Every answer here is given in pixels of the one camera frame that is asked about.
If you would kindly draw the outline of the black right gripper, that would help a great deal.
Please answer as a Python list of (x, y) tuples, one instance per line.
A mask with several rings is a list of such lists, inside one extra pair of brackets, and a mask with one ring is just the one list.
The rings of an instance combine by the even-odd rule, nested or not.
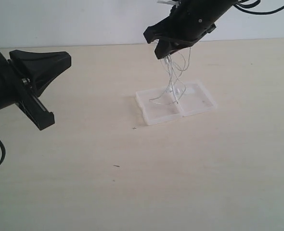
[(147, 27), (143, 35), (147, 43), (158, 41), (155, 56), (161, 60), (192, 47), (215, 30), (215, 22), (236, 3), (236, 0), (181, 0), (168, 17)]

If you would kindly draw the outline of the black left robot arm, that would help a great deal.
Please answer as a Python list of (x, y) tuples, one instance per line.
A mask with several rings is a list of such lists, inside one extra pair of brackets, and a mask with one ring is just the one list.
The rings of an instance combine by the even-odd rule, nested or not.
[(52, 126), (54, 114), (39, 97), (71, 67), (70, 54), (13, 50), (9, 55), (6, 59), (0, 52), (0, 110), (15, 104), (39, 130)]

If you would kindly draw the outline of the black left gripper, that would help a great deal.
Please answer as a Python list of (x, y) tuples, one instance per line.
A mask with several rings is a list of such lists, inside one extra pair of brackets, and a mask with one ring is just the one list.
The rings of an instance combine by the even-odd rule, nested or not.
[(39, 96), (64, 71), (72, 58), (65, 51), (27, 52), (14, 50), (5, 59), (4, 85), (7, 97), (34, 123), (44, 130), (55, 123), (54, 114), (43, 105)]

